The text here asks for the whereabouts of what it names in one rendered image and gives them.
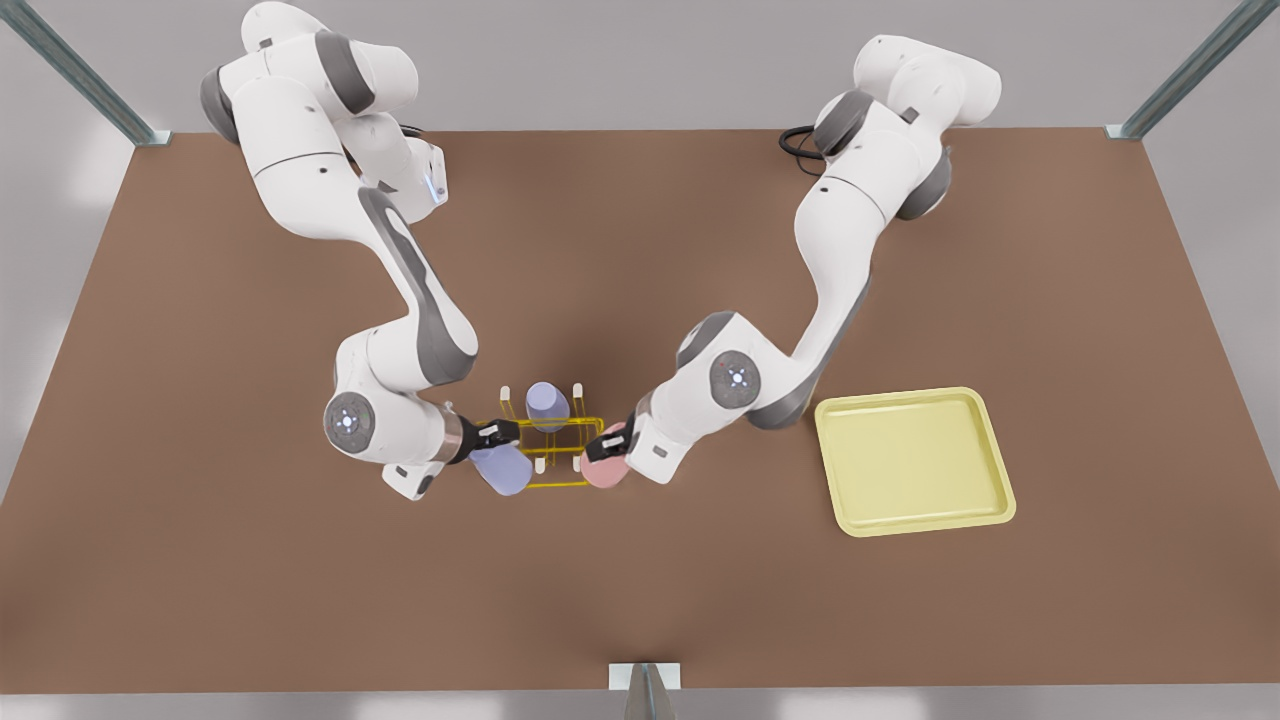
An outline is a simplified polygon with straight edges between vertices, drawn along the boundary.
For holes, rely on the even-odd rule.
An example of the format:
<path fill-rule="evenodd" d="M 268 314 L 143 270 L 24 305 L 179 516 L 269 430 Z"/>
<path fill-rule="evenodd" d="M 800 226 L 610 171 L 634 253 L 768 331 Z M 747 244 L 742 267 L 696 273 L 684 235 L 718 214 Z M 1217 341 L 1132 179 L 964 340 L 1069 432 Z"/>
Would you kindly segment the silver frame post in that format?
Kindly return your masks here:
<path fill-rule="evenodd" d="M 678 720 L 669 691 L 681 687 L 677 662 L 608 666 L 608 689 L 626 691 L 623 720 Z"/>
<path fill-rule="evenodd" d="M 1103 128 L 1106 137 L 1142 141 L 1279 9 L 1280 0 L 1240 0 L 1124 122 Z"/>
<path fill-rule="evenodd" d="M 0 0 L 0 20 L 136 147 L 165 147 L 170 143 L 172 132 L 151 127 L 27 0 Z"/>

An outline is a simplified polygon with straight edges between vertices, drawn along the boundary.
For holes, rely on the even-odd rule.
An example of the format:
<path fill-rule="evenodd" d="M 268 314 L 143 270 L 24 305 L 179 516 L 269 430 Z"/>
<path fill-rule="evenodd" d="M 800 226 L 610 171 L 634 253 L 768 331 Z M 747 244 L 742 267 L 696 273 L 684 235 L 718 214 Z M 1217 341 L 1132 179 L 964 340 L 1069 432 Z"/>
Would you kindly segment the yellow tray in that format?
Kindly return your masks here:
<path fill-rule="evenodd" d="M 847 536 L 989 527 L 1018 510 L 974 389 L 827 398 L 814 420 L 835 520 Z"/>

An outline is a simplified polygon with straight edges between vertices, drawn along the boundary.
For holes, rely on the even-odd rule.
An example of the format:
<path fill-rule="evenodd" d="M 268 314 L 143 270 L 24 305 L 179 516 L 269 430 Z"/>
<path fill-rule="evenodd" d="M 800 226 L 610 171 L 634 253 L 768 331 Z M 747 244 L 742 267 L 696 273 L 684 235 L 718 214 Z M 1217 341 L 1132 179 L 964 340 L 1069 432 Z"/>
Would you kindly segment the lavender cup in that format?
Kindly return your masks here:
<path fill-rule="evenodd" d="M 526 418 L 544 434 L 561 430 L 573 415 L 563 392 L 549 382 L 536 382 L 525 393 Z"/>
<path fill-rule="evenodd" d="M 502 496 L 512 496 L 524 491 L 534 474 L 532 460 L 522 454 L 516 445 L 476 448 L 468 455 L 468 461 L 481 478 Z"/>

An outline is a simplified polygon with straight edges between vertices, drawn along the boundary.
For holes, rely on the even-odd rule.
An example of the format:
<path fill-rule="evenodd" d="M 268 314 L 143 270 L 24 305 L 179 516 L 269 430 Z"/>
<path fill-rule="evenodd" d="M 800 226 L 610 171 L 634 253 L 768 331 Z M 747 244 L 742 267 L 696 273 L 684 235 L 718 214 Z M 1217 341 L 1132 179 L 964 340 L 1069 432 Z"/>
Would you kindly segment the pink cup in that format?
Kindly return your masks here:
<path fill-rule="evenodd" d="M 630 424 L 630 423 L 617 421 L 614 424 Z M 626 456 L 608 459 L 603 462 L 589 462 L 585 459 L 585 450 L 584 450 L 580 460 L 580 471 L 582 473 L 582 477 L 586 479 L 589 484 L 596 488 L 611 488 L 617 486 L 628 473 Z"/>

